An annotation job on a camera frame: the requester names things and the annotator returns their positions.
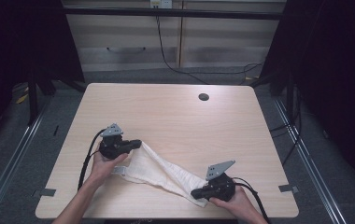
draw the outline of person's left hand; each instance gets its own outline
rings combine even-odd
[[[121,154],[114,160],[110,160],[102,156],[98,151],[93,154],[93,164],[89,179],[91,179],[98,187],[103,185],[106,178],[113,171],[114,167],[124,161],[128,157],[127,153]]]

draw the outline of gray floor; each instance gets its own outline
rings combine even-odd
[[[240,67],[191,68],[190,72],[237,72]],[[260,73],[260,68],[247,74],[246,85]],[[245,79],[244,74],[198,74],[198,78],[214,85],[237,85]],[[178,83],[204,84],[184,74],[167,68],[121,71],[87,71],[86,84],[92,82],[115,83]],[[43,119],[32,139],[26,153],[17,167],[17,172],[8,185],[6,194],[0,202],[0,223],[50,223],[50,220],[38,219],[35,215],[39,199],[32,194],[43,189],[50,176],[53,164],[59,154],[70,124],[75,116],[82,93],[72,90],[63,83],[55,82],[56,94],[52,97],[41,96],[40,105],[45,107]],[[268,86],[255,89],[264,117],[270,129],[283,124],[275,100],[270,95]],[[4,172],[9,159],[24,134],[28,121],[28,101],[20,105],[15,100],[21,91],[13,92],[11,101],[0,124],[0,175]],[[335,197],[338,207],[347,223],[355,223],[355,171],[342,159],[333,141],[326,139],[316,116],[302,104],[302,137],[310,152],[312,160]],[[286,129],[271,132],[276,136],[274,143],[277,153],[283,161],[293,142]],[[284,166],[287,178],[292,186],[299,189],[294,194],[300,214],[295,218],[272,218],[273,223],[333,223],[324,206],[313,180],[310,178],[302,159],[297,152],[291,154]],[[104,220],[84,220],[84,223],[103,223]]]

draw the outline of hand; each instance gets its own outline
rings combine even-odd
[[[98,151],[93,154],[93,164],[91,174],[88,177],[88,180],[92,181],[97,187],[100,187],[105,183],[106,178],[113,171],[114,167],[121,161],[125,160],[128,157],[128,154],[121,154],[114,160],[110,160],[102,156]]]
[[[217,198],[210,198],[209,201],[217,207],[227,209],[233,216],[245,220],[247,223],[266,223],[263,216],[254,208],[242,187],[235,186],[235,195],[229,202]]]

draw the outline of table surface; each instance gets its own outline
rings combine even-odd
[[[200,93],[209,96],[199,99]],[[140,139],[162,158],[205,179],[207,166],[235,160],[226,174],[247,180],[259,192],[269,217],[296,217],[298,208],[262,110],[251,87],[101,84],[88,86],[35,214],[57,217],[77,192],[82,163],[93,137],[117,122],[124,140]],[[92,161],[88,166],[90,173]],[[254,197],[247,194],[256,208]],[[233,218],[208,203],[111,175],[84,215],[96,218]]]

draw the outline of white cloth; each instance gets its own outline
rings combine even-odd
[[[189,173],[183,168],[162,159],[148,145],[142,142],[142,146],[132,150],[130,164],[125,167],[122,177],[138,184],[150,184],[161,186],[174,192],[201,207],[205,207],[207,200],[195,200],[191,196],[193,189],[204,186],[206,181]]]

